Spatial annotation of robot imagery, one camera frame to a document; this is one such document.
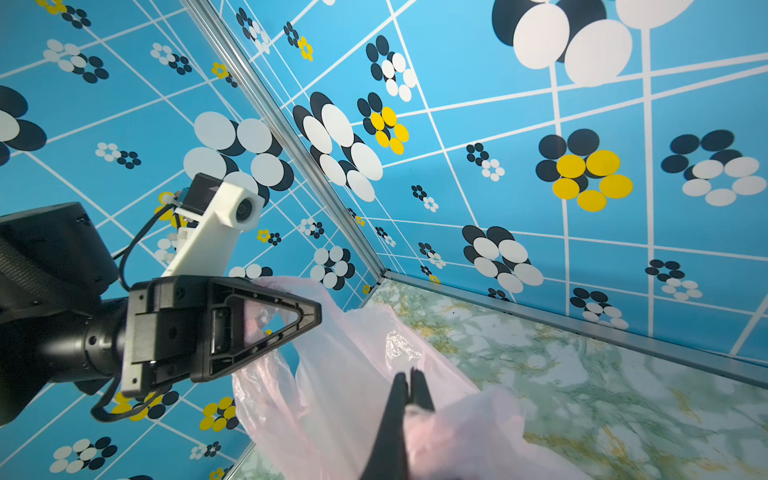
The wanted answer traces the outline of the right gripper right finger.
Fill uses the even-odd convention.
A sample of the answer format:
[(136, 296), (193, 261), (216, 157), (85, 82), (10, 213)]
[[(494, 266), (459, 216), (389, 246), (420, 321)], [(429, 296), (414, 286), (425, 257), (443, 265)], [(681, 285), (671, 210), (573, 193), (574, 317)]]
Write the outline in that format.
[(435, 411), (426, 377), (416, 368), (410, 371), (410, 403), (429, 412)]

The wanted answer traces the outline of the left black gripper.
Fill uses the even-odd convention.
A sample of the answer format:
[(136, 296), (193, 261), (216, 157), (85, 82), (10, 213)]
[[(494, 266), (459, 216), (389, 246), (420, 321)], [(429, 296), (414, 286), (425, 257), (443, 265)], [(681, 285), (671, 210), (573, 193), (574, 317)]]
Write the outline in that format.
[(136, 398), (184, 379), (230, 375), (322, 322), (321, 305), (244, 279), (181, 275), (133, 285), (122, 391)]

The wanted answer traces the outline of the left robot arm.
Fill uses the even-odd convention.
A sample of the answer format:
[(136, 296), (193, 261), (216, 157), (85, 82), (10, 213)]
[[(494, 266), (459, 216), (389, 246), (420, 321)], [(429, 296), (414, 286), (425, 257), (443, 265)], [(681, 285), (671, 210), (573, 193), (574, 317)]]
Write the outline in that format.
[(321, 305), (244, 279), (181, 275), (103, 293), (124, 261), (79, 203), (1, 219), (1, 420), (49, 383), (151, 402), (234, 373), (320, 325)]

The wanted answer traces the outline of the pink plastic bag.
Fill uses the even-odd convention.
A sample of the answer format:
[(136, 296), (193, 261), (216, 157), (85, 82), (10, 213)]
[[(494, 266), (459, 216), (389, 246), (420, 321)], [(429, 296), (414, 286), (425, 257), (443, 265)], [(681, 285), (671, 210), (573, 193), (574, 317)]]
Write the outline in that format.
[[(409, 400), (408, 479), (579, 479), (581, 470), (524, 437), (524, 411), (505, 388), (478, 389), (387, 306), (345, 311), (318, 282), (268, 277), (259, 286), (318, 302), (322, 322), (294, 340), (296, 368), (278, 351), (235, 371), (237, 416), (288, 479), (360, 479), (398, 373)], [(410, 403), (421, 370), (435, 411)]]

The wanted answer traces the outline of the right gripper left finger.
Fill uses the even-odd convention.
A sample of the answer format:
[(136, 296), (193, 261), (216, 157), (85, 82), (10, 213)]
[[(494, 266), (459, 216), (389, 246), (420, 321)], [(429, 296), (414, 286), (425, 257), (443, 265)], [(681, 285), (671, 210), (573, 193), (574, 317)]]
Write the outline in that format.
[(361, 480), (405, 480), (409, 478), (403, 421), (409, 400), (407, 378), (398, 373), (385, 405), (369, 460)]

